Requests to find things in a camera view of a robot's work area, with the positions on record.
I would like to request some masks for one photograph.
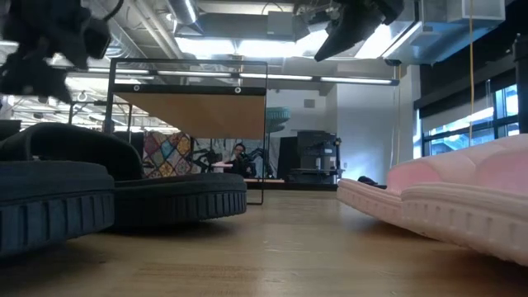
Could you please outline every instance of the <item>patchwork blanket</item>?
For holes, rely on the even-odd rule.
[[[190,174],[192,151],[189,135],[183,132],[169,135],[156,131],[146,132],[143,167],[148,178]]]

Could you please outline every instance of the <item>white wall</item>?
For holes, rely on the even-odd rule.
[[[337,133],[337,85],[327,95],[325,130]]]
[[[315,108],[304,108],[304,99],[315,99]],[[326,97],[319,91],[270,90],[267,92],[267,107],[289,107],[291,118],[285,129],[271,137],[296,136],[298,130],[325,130]]]
[[[0,109],[0,120],[11,119],[13,101],[14,101],[13,96],[0,97],[0,102],[2,103],[2,108]]]
[[[337,86],[337,135],[344,178],[385,182],[394,126],[394,87]]]
[[[357,180],[364,175],[386,183],[387,172],[398,158],[398,119],[399,161],[413,159],[413,102],[420,97],[419,74],[418,66],[409,67],[400,82],[399,114],[397,87],[337,86],[337,135],[342,139],[344,178]]]

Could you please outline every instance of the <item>ceiling light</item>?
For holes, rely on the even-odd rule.
[[[379,58],[390,47],[393,37],[390,27],[379,25],[378,28],[361,46],[355,58],[358,59],[376,59]]]
[[[110,73],[109,68],[89,68],[89,73]],[[116,69],[115,73],[118,74],[149,74],[148,70],[142,69]]]
[[[194,72],[194,71],[158,71],[159,75],[188,76],[198,78],[230,78],[231,73]]]
[[[288,58],[300,56],[302,52],[294,42],[273,40],[244,40],[237,49],[237,54],[253,58]]]
[[[397,50],[402,44],[407,41],[411,36],[418,31],[418,29],[422,28],[422,22],[419,21],[414,26],[405,33],[398,41],[396,41],[395,44],[393,44],[391,47],[389,47],[381,56],[385,59],[387,59],[395,50]]]
[[[382,84],[390,85],[393,83],[389,79],[374,79],[374,78],[321,78],[321,82],[325,83],[361,83],[361,84]]]
[[[118,73],[118,74],[149,74],[149,71],[140,70],[140,69],[116,69],[115,73]]]
[[[89,68],[89,73],[110,73],[110,69],[108,68]]]
[[[240,73],[240,78],[266,78],[265,74],[259,73]],[[311,76],[306,75],[287,75],[287,74],[268,74],[268,79],[280,79],[280,80],[297,80],[297,81],[309,81],[312,80]]]
[[[234,54],[231,40],[176,38],[176,42],[182,52],[196,57],[209,58],[214,54]]]
[[[268,74],[267,77],[269,79],[283,79],[283,80],[301,80],[301,81],[312,80],[311,76],[305,76],[305,75]]]
[[[265,74],[258,73],[240,73],[241,78],[266,78]]]

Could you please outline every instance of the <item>wooden panel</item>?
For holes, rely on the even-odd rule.
[[[242,215],[98,233],[4,260],[0,296],[528,296],[527,268],[381,223],[336,192],[265,195]]]
[[[195,138],[262,139],[264,96],[116,93]]]

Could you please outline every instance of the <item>person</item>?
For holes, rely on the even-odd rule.
[[[249,162],[244,161],[243,155],[246,153],[246,147],[242,144],[234,146],[234,160],[226,162],[226,164],[233,164],[233,167],[226,168],[224,172],[241,175],[244,178],[252,177],[252,169]]]

